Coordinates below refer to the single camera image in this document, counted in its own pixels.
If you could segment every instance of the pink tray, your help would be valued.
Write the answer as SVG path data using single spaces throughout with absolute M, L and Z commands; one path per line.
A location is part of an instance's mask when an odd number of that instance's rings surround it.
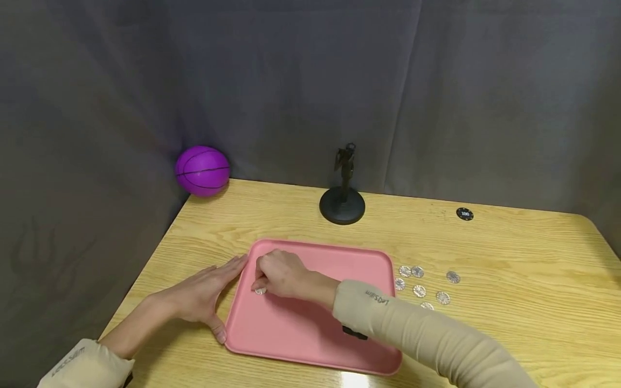
M 399 370 L 401 352 L 372 339 L 343 332 L 325 308 L 250 290 L 256 259 L 274 249 L 296 253 L 307 268 L 338 280 L 364 281 L 394 296 L 392 262 L 380 251 L 281 240 L 258 240 L 250 248 L 227 319 L 226 347 L 252 356 L 391 375 Z

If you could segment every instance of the black stand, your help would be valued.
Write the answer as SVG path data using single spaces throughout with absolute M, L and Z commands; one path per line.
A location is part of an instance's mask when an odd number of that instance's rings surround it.
M 349 143 L 345 149 L 338 150 L 334 171 L 341 168 L 343 182 L 340 187 L 326 191 L 319 201 L 319 210 L 325 219 L 339 225 L 355 223 L 365 214 L 365 200 L 349 185 L 353 176 L 355 150 L 356 145 L 353 143 Z

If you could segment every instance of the beige sleeve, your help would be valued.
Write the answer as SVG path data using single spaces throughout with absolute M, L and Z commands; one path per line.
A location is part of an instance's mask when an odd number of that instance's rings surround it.
M 344 326 L 400 349 L 459 388 L 537 387 L 498 342 L 439 312 L 346 280 L 333 315 Z
M 134 361 L 93 340 L 81 340 L 39 382 L 39 388 L 119 388 Z

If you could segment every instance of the ball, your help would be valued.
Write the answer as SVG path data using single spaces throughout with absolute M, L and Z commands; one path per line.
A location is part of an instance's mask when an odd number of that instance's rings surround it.
M 177 182 L 190 194 L 210 197 L 218 194 L 229 181 L 230 166 L 226 156 L 215 148 L 197 145 L 184 151 L 175 166 Z

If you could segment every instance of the wood grain surface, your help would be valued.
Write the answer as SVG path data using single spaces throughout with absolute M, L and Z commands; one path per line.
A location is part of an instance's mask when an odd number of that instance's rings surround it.
M 362 246 L 424 268 L 397 296 L 500 341 L 542 387 L 621 384 L 621 263 L 596 227 L 573 214 L 363 193 L 367 210 L 338 226 L 318 209 L 324 189 L 231 180 L 217 197 L 190 197 L 107 333 L 148 294 L 248 250 L 259 238 Z M 465 206 L 472 221 L 455 211 Z M 459 284 L 445 274 L 456 271 Z M 412 286 L 427 288 L 417 298 Z M 222 293 L 225 319 L 236 283 Z M 451 304 L 435 301 L 446 291 Z M 132 387 L 448 387 L 405 357 L 392 377 L 230 353 L 198 324 L 174 321 L 138 354 Z

